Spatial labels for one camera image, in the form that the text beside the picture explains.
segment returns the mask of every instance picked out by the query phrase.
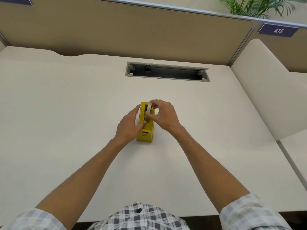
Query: person's left hand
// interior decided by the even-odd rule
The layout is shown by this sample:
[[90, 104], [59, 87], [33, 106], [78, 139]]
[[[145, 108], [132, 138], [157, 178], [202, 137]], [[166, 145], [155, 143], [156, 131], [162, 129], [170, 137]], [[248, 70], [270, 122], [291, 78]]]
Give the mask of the person's left hand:
[[127, 144], [139, 135], [140, 131], [146, 124], [146, 121], [143, 121], [139, 125], [135, 125], [135, 116], [138, 113], [139, 108], [140, 104], [122, 118], [120, 123], [117, 125], [115, 139]]

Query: clear adhesive tape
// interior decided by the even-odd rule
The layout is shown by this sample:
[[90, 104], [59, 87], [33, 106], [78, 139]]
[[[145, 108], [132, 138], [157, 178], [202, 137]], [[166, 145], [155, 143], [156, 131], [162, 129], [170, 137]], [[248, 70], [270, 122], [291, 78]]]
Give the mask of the clear adhesive tape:
[[150, 114], [151, 105], [152, 105], [151, 103], [148, 103], [148, 105], [147, 105], [146, 116], [148, 116], [148, 114]]

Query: tape dispenser base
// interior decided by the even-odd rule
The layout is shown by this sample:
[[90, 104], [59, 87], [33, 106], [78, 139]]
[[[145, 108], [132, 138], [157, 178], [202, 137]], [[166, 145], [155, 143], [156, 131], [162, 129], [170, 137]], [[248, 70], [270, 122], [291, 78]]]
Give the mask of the tape dispenser base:
[[154, 128], [153, 128], [153, 124], [154, 121], [149, 119], [146, 116], [146, 112], [153, 114], [155, 113], [155, 110], [153, 110], [151, 108], [151, 103], [148, 102], [141, 102], [141, 107], [140, 107], [140, 117], [138, 120], [138, 123], [140, 124], [141, 122], [143, 122], [144, 120], [147, 121], [147, 123], [145, 124], [145, 126], [143, 127], [142, 131], [140, 132], [139, 136], [136, 138], [137, 141], [140, 142], [149, 142], [151, 143], [153, 141], [153, 132], [154, 132]]

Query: number plate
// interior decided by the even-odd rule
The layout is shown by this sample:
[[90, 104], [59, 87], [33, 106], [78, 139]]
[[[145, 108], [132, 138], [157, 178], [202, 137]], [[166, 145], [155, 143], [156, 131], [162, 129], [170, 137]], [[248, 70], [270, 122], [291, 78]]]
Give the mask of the number plate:
[[298, 27], [286, 27], [286, 26], [264, 23], [260, 28], [260, 30], [258, 31], [258, 34], [274, 35], [274, 36], [282, 36], [290, 38], [295, 34], [295, 32], [297, 32], [298, 29], [299, 29]]
[[23, 4], [23, 5], [32, 5], [30, 0], [0, 0], [2, 2], [15, 3], [15, 4]]

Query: checkered shirt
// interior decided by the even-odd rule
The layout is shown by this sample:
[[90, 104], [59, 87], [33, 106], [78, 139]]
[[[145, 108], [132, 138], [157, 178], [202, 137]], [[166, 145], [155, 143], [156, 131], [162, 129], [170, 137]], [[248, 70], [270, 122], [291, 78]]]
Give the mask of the checkered shirt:
[[[290, 230], [282, 216], [263, 205], [255, 194], [248, 194], [222, 209], [223, 230]], [[66, 230], [52, 214], [30, 209], [1, 230]], [[92, 224], [88, 230], [189, 230], [187, 223], [159, 207], [136, 202], [110, 217]]]

